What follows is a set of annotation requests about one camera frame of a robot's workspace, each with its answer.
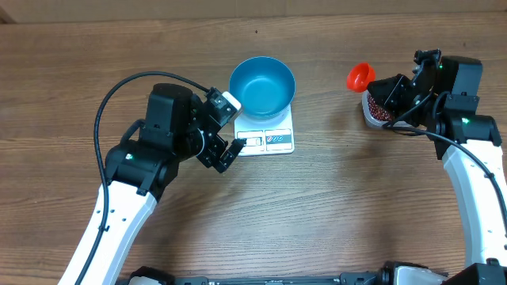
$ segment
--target red bowl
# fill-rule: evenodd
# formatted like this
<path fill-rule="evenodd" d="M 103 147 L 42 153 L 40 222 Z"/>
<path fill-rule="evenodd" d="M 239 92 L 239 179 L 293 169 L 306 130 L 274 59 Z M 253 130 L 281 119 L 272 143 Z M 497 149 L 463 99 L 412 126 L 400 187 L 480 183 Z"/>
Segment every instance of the red bowl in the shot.
<path fill-rule="evenodd" d="M 375 71 L 367 63 L 359 63 L 347 76 L 347 88 L 355 92 L 364 92 L 368 83 L 375 80 Z"/>

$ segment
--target kitchen scale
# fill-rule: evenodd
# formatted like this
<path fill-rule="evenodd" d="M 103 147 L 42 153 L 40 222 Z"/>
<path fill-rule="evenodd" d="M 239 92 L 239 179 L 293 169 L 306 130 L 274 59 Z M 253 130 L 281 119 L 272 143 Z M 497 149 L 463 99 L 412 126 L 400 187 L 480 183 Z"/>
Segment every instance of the kitchen scale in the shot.
<path fill-rule="evenodd" d="M 234 137 L 246 139 L 246 145 L 239 156 L 291 154 L 294 152 L 291 106 L 280 115 L 267 120 L 242 113 L 234 121 Z"/>

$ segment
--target tabletop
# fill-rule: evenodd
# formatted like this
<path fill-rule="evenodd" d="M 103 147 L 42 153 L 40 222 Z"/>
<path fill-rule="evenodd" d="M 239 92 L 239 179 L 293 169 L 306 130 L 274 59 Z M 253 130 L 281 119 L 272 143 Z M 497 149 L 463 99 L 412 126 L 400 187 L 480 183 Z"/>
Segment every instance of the tabletop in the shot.
<path fill-rule="evenodd" d="M 377 78 L 410 76 L 417 49 L 481 59 L 478 113 L 507 133 L 506 15 L 0 25 L 0 283 L 54 284 L 65 271 L 97 197 L 93 120 L 110 88 L 164 70 L 224 91 L 256 55 L 295 75 L 295 152 L 237 158 L 224 174 L 181 163 L 121 275 L 146 265 L 176 276 L 322 276 L 386 260 L 460 271 L 463 230 L 433 143 L 367 128 L 345 79 L 360 62 Z M 143 78 L 115 94 L 103 152 L 144 117 L 158 82 L 173 81 Z"/>

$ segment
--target beige wall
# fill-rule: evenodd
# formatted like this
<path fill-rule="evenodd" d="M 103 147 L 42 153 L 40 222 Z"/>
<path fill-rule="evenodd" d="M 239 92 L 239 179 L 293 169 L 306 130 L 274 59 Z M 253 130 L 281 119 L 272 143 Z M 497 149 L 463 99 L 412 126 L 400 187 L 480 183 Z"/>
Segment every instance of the beige wall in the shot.
<path fill-rule="evenodd" d="M 0 0 L 16 23 L 503 11 L 505 0 Z"/>

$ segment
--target bowl rim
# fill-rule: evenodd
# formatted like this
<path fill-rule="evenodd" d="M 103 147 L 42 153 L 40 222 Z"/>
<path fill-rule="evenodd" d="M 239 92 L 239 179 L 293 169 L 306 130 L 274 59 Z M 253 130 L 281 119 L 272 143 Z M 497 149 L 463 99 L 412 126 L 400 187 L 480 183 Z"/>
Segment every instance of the bowl rim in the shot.
<path fill-rule="evenodd" d="M 250 114 L 250 113 L 247 113 L 245 112 L 245 110 L 243 110 L 243 112 L 245 114 L 247 114 L 248 116 L 253 116 L 253 117 L 257 117 L 257 118 L 272 118 L 274 116 L 277 116 L 279 115 L 280 113 L 282 113 L 291 103 L 292 101 L 294 100 L 294 97 L 295 97 L 295 92 L 297 90 L 297 85 L 296 85 L 296 82 L 295 82 L 295 76 L 294 74 L 292 73 L 292 70 L 287 66 L 287 64 L 285 64 L 284 62 L 282 62 L 281 60 L 279 59 L 275 59 L 271 56 L 266 56 L 266 55 L 259 55 L 259 56 L 254 56 L 254 57 L 251 57 L 249 59 L 246 59 L 246 60 L 243 60 L 241 63 L 239 63 L 235 68 L 234 70 L 232 71 L 231 73 L 231 76 L 229 77 L 229 92 L 231 91 L 231 79 L 232 79 L 232 76 L 234 75 L 234 73 L 236 72 L 236 70 L 244 63 L 250 61 L 250 60 L 255 60 L 255 59 L 269 59 L 269 60 L 274 60 L 274 61 L 277 61 L 278 63 L 281 63 L 282 66 L 285 67 L 286 70 L 288 70 L 288 73 L 292 76 L 292 82 L 294 84 L 294 92 L 292 93 L 291 95 L 291 100 L 287 103 L 287 105 L 285 105 L 285 107 L 283 107 L 281 110 L 279 110 L 278 112 L 274 113 L 274 114 L 270 114 L 270 115 L 256 115 L 256 114 Z"/>

